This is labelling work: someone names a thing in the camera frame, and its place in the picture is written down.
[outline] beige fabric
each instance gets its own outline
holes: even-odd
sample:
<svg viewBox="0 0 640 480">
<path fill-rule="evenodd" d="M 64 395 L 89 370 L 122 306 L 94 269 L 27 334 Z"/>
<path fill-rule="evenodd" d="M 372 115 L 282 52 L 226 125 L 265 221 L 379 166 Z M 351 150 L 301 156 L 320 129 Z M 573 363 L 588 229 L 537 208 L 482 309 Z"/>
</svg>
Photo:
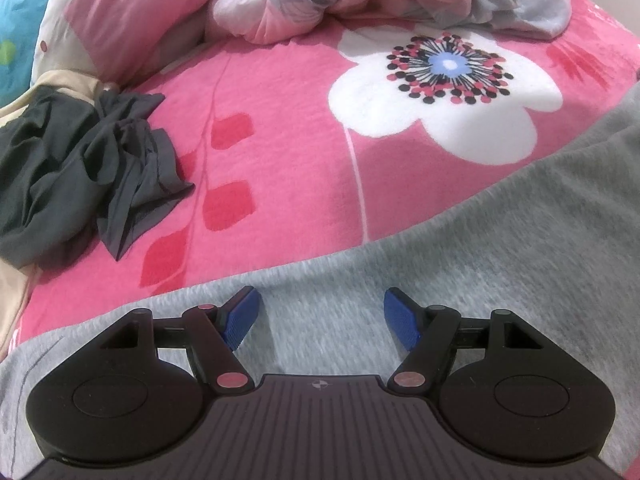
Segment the beige fabric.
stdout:
<svg viewBox="0 0 640 480">
<path fill-rule="evenodd" d="M 96 78 L 71 70 L 52 70 L 44 73 L 33 87 L 13 103 L 0 108 L 0 128 L 18 118 L 26 110 L 36 88 L 42 85 L 57 87 L 59 92 L 90 104 L 94 104 L 95 97 L 103 89 L 102 83 Z M 0 204 L 0 207 L 5 206 L 12 205 Z M 12 333 L 29 301 L 30 291 L 36 283 L 38 274 L 36 265 L 15 269 L 0 259 L 0 361 L 7 354 Z"/>
<path fill-rule="evenodd" d="M 76 99 L 82 99 L 82 101 L 90 104 L 94 104 L 95 95 L 102 90 L 102 83 L 95 77 L 73 72 L 72 70 L 50 70 L 42 74 L 36 84 L 13 103 L 0 108 L 0 128 L 9 121 L 20 117 L 31 102 L 31 99 L 33 99 L 36 89 L 42 85 L 57 87 L 59 92 Z"/>
</svg>

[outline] pink bedsheet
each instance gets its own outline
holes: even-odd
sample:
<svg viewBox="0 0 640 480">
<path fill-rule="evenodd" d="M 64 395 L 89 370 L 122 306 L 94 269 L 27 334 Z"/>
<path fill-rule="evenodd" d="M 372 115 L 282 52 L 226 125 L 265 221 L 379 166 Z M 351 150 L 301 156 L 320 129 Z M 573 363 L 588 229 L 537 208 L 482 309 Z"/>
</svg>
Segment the pink bedsheet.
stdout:
<svg viewBox="0 0 640 480">
<path fill-rule="evenodd" d="M 45 273 L 14 344 L 385 237 L 555 152 L 617 104 L 640 66 L 638 38 L 572 1 L 550 43 L 325 20 L 273 46 L 223 41 L 155 76 L 141 90 L 166 101 L 150 121 L 195 192 L 119 262 L 95 244 Z"/>
</svg>

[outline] blue fabric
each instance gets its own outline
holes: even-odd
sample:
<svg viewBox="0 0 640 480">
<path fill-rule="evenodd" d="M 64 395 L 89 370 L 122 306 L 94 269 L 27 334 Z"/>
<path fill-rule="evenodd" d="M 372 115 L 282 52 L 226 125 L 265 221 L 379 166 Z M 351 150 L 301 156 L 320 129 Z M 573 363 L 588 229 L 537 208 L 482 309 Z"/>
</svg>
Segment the blue fabric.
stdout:
<svg viewBox="0 0 640 480">
<path fill-rule="evenodd" d="M 29 88 L 40 23 L 49 0 L 0 0 L 0 107 Z"/>
</svg>

